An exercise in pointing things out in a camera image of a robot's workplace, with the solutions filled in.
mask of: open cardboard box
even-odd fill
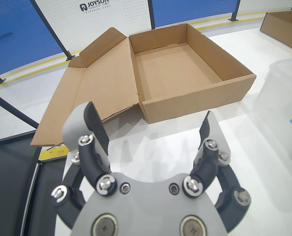
[[[292,48],[292,11],[266,13],[260,31]]]
[[[188,24],[129,38],[110,28],[69,62],[31,145],[62,143],[66,119],[87,101],[103,121],[139,104],[154,123],[240,101],[255,78]]]

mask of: yellow floor stripe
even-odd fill
[[[237,16],[247,16],[247,15],[254,15],[254,14],[261,14],[261,13],[266,13],[266,12],[269,12],[269,13],[272,13],[272,12],[282,12],[282,11],[285,11],[285,10],[274,10],[274,11],[263,11],[263,12],[256,12],[256,13],[245,13],[245,14],[239,14]],[[192,22],[190,23],[190,25],[194,25],[194,24],[199,24],[199,23],[204,23],[204,22],[209,22],[209,21],[215,21],[215,20],[219,20],[219,19],[227,19],[228,16],[224,16],[224,17],[218,17],[218,18],[213,18],[213,19],[206,19],[206,20],[201,20],[201,21],[197,21],[197,22]],[[242,19],[242,20],[239,20],[239,21],[228,21],[228,22],[224,22],[224,23],[219,23],[219,24],[214,24],[214,25],[208,25],[208,26],[204,26],[204,27],[199,27],[199,28],[196,28],[197,30],[205,30],[205,29],[209,29],[209,28],[215,28],[215,27],[220,27],[220,26],[225,26],[225,25],[230,25],[230,24],[235,24],[235,23],[241,23],[241,22],[248,22],[248,21],[256,21],[256,20],[263,20],[264,17],[259,17],[259,18],[252,18],[252,19]],[[82,50],[79,50],[79,51],[76,51],[72,54],[77,54],[77,53],[80,53]],[[13,74],[17,74],[19,72],[22,72],[24,70],[27,70],[27,69],[30,69],[30,68],[33,68],[35,66],[38,66],[38,65],[42,65],[42,64],[45,64],[45,63],[48,63],[50,61],[53,61],[53,60],[57,60],[57,59],[60,59],[60,58],[63,58],[64,56],[59,56],[59,57],[56,57],[56,58],[53,58],[53,59],[49,59],[49,60],[46,60],[46,61],[43,61],[43,62],[40,62],[40,63],[37,63],[35,65],[31,65],[29,67],[26,67],[26,68],[23,68],[23,69],[20,69],[20,70],[17,70],[15,72],[12,72],[10,74],[7,74],[7,75],[3,75],[1,76],[2,79],[8,77],[8,76],[11,76]],[[11,82],[14,82],[14,81],[17,81],[19,79],[22,79],[24,77],[27,77],[27,76],[30,76],[30,75],[33,75],[33,74],[36,74],[36,73],[39,73],[39,72],[42,72],[42,71],[45,71],[45,70],[48,70],[48,69],[51,69],[51,68],[55,68],[57,66],[61,66],[61,65],[64,65],[64,64],[67,64],[68,62],[61,62],[61,63],[58,63],[58,64],[54,64],[52,66],[48,66],[48,67],[45,67],[45,68],[42,68],[42,69],[39,69],[39,70],[36,70],[36,71],[32,71],[31,73],[28,73],[28,74],[24,74],[24,75],[21,75],[19,77],[16,77],[12,80],[9,80],[7,82],[7,80],[0,84],[0,86],[2,85],[5,85],[5,84],[9,84]]]
[[[247,15],[254,15],[254,14],[261,14],[261,13],[284,12],[284,11],[287,11],[287,10],[274,10],[274,11],[263,11],[263,12],[256,12],[256,13],[243,13],[243,14],[238,14],[237,17],[239,17],[239,16],[247,16]],[[195,25],[195,24],[200,24],[200,23],[204,23],[204,22],[220,20],[220,19],[228,19],[228,18],[230,18],[230,16],[223,16],[223,17],[218,17],[218,18],[213,18],[213,19],[206,19],[206,20],[191,22],[189,24],[190,25]]]
[[[219,20],[219,19],[228,19],[228,17],[230,18],[230,16],[224,16],[224,17],[218,17],[218,18],[213,18],[213,19],[206,19],[206,20],[191,22],[190,25],[204,23],[204,22],[209,22],[209,21],[213,21],[213,20]]]
[[[205,30],[209,28],[215,28],[215,27],[220,27],[220,26],[225,26],[225,25],[230,25],[230,24],[235,24],[235,23],[240,23],[240,22],[248,22],[248,21],[256,21],[256,20],[263,20],[264,17],[259,17],[259,18],[252,18],[252,19],[243,19],[239,21],[229,21],[229,22],[224,22],[224,23],[218,23],[214,25],[209,25],[209,26],[204,26],[204,27],[199,27],[196,28],[197,30]]]
[[[77,54],[77,53],[80,53],[80,52],[82,52],[82,50],[76,51],[76,52],[74,52],[72,54]],[[62,59],[64,57],[66,57],[66,56],[64,55],[64,56],[55,57],[55,58],[52,58],[52,59],[49,59],[49,60],[46,60],[46,61],[42,61],[42,62],[37,63],[37,64],[33,64],[31,66],[27,66],[25,68],[21,68],[21,69],[19,69],[17,71],[14,71],[14,72],[9,73],[9,74],[3,74],[3,75],[1,75],[1,79],[5,79],[6,77],[9,77],[9,76],[11,76],[13,74],[17,74],[17,73],[22,72],[24,70],[27,70],[27,69],[30,69],[30,68],[33,68],[33,67],[36,67],[36,66],[43,65],[45,63],[49,63],[49,62],[54,61],[54,60],[57,60],[57,59]]]
[[[19,79],[25,78],[27,76],[30,76],[30,75],[33,75],[33,74],[37,74],[37,73],[40,73],[42,71],[45,71],[45,70],[48,70],[48,69],[51,69],[51,68],[55,68],[57,66],[62,66],[62,65],[68,64],[68,63],[69,63],[69,61],[64,61],[64,62],[61,62],[61,63],[54,64],[52,66],[48,66],[48,67],[45,67],[45,68],[42,68],[42,69],[39,69],[39,70],[32,71],[32,72],[27,73],[27,74],[23,74],[21,76],[18,76],[18,77],[14,78],[14,79],[9,80],[9,81],[6,80],[4,83],[0,84],[0,87],[4,86],[4,85],[7,85],[9,83],[12,83],[14,81],[17,81]]]

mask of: plastic container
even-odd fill
[[[254,112],[292,160],[292,59],[270,65]]]

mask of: white table surface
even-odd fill
[[[241,102],[212,109],[231,148],[231,167],[240,185],[252,197],[242,222],[230,235],[292,235],[292,163],[288,156],[263,134],[252,114],[253,103],[264,84],[269,65],[292,58],[292,49],[250,29],[210,37],[252,70],[257,79]],[[166,180],[189,173],[200,144],[199,129],[207,111],[147,124],[138,106],[105,123],[110,137],[109,160],[112,172],[143,182]],[[71,165],[68,154],[65,171]],[[93,188],[84,179],[81,188],[86,200]],[[215,203],[221,192],[217,180],[207,189]],[[70,229],[60,218],[56,236]]]

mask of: logo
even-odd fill
[[[9,38],[12,35],[13,35],[12,31],[5,33],[4,35],[0,36],[0,42],[4,41],[5,39]]]
[[[81,11],[85,13],[91,13],[95,11],[100,11],[111,7],[109,0],[95,0],[87,3],[82,3],[79,5]]]
[[[88,8],[87,8],[87,6],[86,6],[85,3],[82,3],[82,4],[80,5],[80,7],[81,7],[81,10],[82,10],[82,11],[86,11],[86,10],[88,10]]]

